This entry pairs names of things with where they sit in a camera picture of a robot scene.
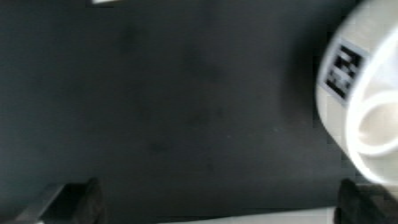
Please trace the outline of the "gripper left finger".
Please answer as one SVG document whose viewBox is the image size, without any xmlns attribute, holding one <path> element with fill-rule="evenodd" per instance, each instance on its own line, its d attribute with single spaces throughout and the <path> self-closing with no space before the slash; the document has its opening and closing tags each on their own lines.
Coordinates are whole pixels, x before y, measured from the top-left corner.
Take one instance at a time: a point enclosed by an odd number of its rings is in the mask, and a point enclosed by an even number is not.
<svg viewBox="0 0 398 224">
<path fill-rule="evenodd" d="M 106 224 L 106 206 L 96 178 L 50 184 L 14 218 L 14 224 Z"/>
</svg>

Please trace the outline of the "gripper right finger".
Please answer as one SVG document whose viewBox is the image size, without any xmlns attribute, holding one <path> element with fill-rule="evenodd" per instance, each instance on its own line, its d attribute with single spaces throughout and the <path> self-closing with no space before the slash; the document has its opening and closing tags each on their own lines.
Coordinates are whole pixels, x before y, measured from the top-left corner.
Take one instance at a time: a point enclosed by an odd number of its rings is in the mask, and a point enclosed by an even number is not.
<svg viewBox="0 0 398 224">
<path fill-rule="evenodd" d="M 398 224 L 398 200 L 382 185 L 341 180 L 334 224 Z"/>
</svg>

